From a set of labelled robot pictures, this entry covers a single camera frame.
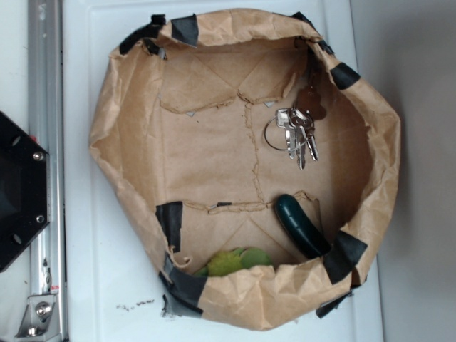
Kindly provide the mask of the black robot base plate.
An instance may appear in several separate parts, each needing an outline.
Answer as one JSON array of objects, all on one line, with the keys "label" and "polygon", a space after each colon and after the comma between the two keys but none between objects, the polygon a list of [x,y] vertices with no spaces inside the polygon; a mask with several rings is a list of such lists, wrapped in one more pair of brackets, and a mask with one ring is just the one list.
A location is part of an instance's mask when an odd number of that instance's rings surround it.
[{"label": "black robot base plate", "polygon": [[48,153],[1,114],[1,271],[49,223]]}]

